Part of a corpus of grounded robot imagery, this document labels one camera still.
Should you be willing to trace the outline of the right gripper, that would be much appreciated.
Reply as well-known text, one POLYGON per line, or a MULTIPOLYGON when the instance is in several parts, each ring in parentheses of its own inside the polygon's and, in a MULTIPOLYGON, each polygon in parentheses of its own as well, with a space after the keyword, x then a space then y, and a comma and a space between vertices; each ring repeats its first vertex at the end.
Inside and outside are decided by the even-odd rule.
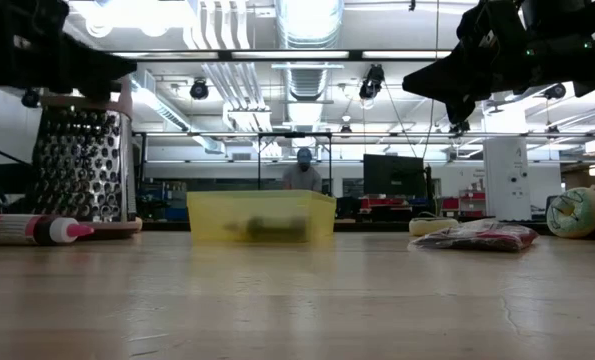
POLYGON ((528 88, 528 35, 515 0, 479 0, 459 23, 451 53, 406 75, 402 89, 428 98, 464 98, 446 103, 451 123, 463 123, 492 88, 528 88))

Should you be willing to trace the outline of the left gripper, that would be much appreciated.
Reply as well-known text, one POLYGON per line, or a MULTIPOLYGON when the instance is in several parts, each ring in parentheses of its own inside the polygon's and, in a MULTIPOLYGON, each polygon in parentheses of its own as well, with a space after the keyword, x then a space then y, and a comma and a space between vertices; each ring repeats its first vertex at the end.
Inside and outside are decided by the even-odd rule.
MULTIPOLYGON (((65 0, 0 0, 0 30, 60 32, 69 12, 65 0)), ((40 40, 0 34, 0 86, 59 94, 76 89, 91 99, 108 99, 136 69, 135 61, 92 49, 68 34, 40 40)))

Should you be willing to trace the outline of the metal box grater pink trim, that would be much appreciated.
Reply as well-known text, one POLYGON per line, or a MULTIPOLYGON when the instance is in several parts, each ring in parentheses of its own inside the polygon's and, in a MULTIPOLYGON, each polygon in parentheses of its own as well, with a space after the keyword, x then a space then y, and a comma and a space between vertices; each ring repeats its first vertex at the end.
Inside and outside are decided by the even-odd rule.
POLYGON ((137 215, 132 135, 132 83, 123 77, 117 99, 49 95, 25 196, 32 214, 73 218, 95 229, 90 239, 124 239, 141 230, 137 215))

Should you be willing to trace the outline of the pink red squeeze bottle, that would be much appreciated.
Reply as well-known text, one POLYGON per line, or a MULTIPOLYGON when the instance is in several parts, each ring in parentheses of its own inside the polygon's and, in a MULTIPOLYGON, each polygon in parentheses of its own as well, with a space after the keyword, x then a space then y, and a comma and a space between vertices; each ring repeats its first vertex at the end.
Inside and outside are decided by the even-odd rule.
POLYGON ((0 246, 56 246, 70 244, 95 230, 67 217, 0 214, 0 246))

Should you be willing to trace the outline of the yellow plastic bin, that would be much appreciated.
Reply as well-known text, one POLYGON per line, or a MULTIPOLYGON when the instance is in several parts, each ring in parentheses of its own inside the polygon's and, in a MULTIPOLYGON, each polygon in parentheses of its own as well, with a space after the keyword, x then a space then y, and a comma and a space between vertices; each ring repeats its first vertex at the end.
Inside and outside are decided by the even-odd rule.
POLYGON ((337 200, 309 190, 204 191, 187 194, 192 240, 203 244, 308 244, 332 242, 337 200), (225 226, 254 216, 304 217, 307 241, 261 243, 238 241, 225 226))

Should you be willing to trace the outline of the white pillar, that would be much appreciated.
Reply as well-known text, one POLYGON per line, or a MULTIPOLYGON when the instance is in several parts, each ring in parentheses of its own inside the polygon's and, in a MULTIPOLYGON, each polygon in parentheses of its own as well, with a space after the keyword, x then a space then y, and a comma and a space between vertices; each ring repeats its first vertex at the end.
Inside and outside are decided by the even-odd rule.
POLYGON ((483 143, 486 211, 500 221, 532 218, 526 140, 486 139, 483 143))

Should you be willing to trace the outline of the black monitor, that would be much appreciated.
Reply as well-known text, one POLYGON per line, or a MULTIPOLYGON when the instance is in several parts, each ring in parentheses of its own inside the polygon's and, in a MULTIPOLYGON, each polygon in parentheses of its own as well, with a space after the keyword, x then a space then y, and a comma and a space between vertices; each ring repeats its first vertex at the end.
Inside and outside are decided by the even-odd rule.
POLYGON ((365 154, 363 191, 367 195, 424 198, 426 180, 423 159, 365 154))

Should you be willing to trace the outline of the long ceiling light bar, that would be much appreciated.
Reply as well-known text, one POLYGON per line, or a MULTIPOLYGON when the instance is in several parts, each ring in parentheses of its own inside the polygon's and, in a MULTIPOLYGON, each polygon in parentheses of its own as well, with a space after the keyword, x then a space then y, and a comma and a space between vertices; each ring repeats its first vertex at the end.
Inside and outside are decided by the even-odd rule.
POLYGON ((358 49, 221 49, 108 51, 138 62, 430 62, 448 56, 450 50, 358 50, 358 49))

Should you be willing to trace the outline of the red storage shelf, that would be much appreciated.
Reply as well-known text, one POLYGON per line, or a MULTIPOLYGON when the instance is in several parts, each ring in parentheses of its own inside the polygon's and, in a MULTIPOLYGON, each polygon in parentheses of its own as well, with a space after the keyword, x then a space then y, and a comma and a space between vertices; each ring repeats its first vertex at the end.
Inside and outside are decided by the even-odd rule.
POLYGON ((484 191, 460 190, 457 196, 444 197, 440 213, 447 217, 484 217, 486 193, 484 191))

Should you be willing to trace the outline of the red crate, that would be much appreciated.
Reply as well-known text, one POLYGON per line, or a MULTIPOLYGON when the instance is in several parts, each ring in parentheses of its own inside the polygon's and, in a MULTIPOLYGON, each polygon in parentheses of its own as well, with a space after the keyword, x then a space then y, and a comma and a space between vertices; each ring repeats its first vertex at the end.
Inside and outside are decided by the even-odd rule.
POLYGON ((368 210, 376 207, 408 208, 409 203, 404 198, 361 198, 361 209, 368 210))

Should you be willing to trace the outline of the cardboard box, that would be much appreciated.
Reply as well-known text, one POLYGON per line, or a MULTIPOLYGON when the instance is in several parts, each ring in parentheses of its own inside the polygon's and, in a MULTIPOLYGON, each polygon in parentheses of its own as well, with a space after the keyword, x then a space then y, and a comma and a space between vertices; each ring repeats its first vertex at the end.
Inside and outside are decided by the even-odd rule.
POLYGON ((578 187, 595 186, 595 176, 589 174, 588 168, 563 171, 561 173, 561 178, 567 190, 578 187))

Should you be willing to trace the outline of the person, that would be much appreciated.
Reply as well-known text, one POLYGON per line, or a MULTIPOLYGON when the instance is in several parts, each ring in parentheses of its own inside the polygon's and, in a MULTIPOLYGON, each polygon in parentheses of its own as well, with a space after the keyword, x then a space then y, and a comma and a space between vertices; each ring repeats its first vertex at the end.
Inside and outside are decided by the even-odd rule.
POLYGON ((311 166, 312 159, 312 152, 308 148, 298 150, 296 163, 286 168, 283 173, 285 189, 322 192, 322 178, 311 166))

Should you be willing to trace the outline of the silver ventilation duct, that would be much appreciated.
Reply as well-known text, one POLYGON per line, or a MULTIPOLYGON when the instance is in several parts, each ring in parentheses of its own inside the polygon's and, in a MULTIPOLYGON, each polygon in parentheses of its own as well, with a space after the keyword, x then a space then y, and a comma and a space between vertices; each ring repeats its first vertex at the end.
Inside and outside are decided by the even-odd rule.
MULTIPOLYGON (((274 0, 280 47, 291 50, 333 49, 339 43, 344 0, 274 0)), ((289 94, 317 101, 329 79, 327 69, 285 71, 289 94)))

